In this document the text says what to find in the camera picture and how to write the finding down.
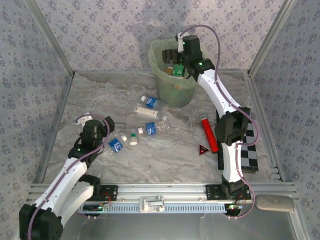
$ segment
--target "enclosure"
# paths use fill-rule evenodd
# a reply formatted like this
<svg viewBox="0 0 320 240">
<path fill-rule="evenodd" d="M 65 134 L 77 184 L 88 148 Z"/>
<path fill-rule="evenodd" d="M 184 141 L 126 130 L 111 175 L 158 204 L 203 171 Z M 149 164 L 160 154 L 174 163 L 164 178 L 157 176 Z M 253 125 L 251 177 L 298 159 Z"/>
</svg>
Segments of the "enclosure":
<svg viewBox="0 0 320 240">
<path fill-rule="evenodd" d="M 151 41 L 197 24 L 216 30 L 219 77 L 261 131 L 258 171 L 244 178 L 258 194 L 290 196 L 295 211 L 255 207 L 237 221 L 203 211 L 135 212 L 137 199 L 150 194 L 193 206 L 207 198 L 206 184 L 221 182 L 217 154 L 199 155 L 199 144 L 208 146 L 199 115 L 207 113 L 212 127 L 217 116 L 197 86 L 188 105 L 166 113 L 169 133 L 99 155 L 88 169 L 118 185 L 114 207 L 133 210 L 97 220 L 74 215 L 61 239 L 319 239 L 319 1 L 3 0 L 0 6 L 0 239 L 19 239 L 19 210 L 63 167 L 82 131 L 76 118 L 111 116 L 110 137 L 127 134 L 126 117 L 141 96 L 157 96 Z M 216 65 L 215 36 L 205 28 L 189 33 Z M 241 159 L 243 169 L 252 169 Z"/>
</svg>

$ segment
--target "warning triangle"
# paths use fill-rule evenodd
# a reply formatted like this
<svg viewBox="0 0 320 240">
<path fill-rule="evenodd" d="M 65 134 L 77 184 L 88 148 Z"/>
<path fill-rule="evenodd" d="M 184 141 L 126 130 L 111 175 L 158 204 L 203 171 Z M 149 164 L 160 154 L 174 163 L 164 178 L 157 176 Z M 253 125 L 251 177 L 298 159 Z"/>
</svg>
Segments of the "warning triangle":
<svg viewBox="0 0 320 240">
<path fill-rule="evenodd" d="M 210 151 L 209 148 L 206 148 L 205 146 L 202 146 L 201 144 L 199 144 L 199 156 L 209 151 Z"/>
</svg>

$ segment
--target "plastic bucket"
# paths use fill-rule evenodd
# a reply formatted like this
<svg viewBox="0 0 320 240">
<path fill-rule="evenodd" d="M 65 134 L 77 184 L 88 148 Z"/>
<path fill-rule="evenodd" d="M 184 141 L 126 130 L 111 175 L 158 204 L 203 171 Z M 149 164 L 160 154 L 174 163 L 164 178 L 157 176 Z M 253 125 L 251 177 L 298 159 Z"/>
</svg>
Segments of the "plastic bucket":
<svg viewBox="0 0 320 240">
<path fill-rule="evenodd" d="M 172 108 L 181 108 L 190 103 L 198 83 L 193 77 L 170 76 L 164 72 L 172 64 L 166 64 L 162 60 L 162 51 L 166 49 L 177 49 L 178 42 L 174 38 L 157 39 L 151 42 L 148 57 L 149 64 L 155 74 L 156 91 L 158 98 L 168 103 Z"/>
</svg>

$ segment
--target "water bottle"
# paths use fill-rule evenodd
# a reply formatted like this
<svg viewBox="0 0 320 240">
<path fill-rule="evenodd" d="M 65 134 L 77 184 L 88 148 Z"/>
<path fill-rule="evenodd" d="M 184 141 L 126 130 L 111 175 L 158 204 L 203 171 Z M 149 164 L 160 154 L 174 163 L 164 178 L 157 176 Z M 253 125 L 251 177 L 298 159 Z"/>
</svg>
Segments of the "water bottle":
<svg viewBox="0 0 320 240">
<path fill-rule="evenodd" d="M 156 99 L 154 96 L 142 96 L 141 100 L 148 108 L 153 110 L 166 111 L 169 109 L 168 104 Z"/>
<path fill-rule="evenodd" d="M 145 126 L 139 126 L 137 132 L 140 135 L 156 135 L 169 130 L 169 124 L 167 121 L 149 122 Z"/>
<path fill-rule="evenodd" d="M 104 148 L 103 155 L 105 157 L 118 153 L 121 149 L 125 147 L 125 141 L 127 137 L 122 135 L 119 138 L 112 139 Z"/>
</svg>

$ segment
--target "blue floral wallpaper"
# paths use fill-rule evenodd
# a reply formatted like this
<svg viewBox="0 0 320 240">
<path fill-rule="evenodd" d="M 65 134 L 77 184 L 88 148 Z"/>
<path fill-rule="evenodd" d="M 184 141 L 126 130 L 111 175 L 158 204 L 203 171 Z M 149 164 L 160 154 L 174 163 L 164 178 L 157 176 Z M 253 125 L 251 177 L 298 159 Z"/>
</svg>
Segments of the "blue floral wallpaper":
<svg viewBox="0 0 320 240">
<path fill-rule="evenodd" d="M 18 229 L 70 79 L 23 0 L 0 1 L 0 239 Z"/>
<path fill-rule="evenodd" d="M 155 39 L 207 24 L 221 41 L 220 66 L 248 69 L 284 0 L 37 0 L 75 71 L 149 70 Z M 217 41 L 195 32 L 214 62 Z"/>
<path fill-rule="evenodd" d="M 320 2 L 298 0 L 254 77 L 287 181 L 320 239 Z"/>
</svg>

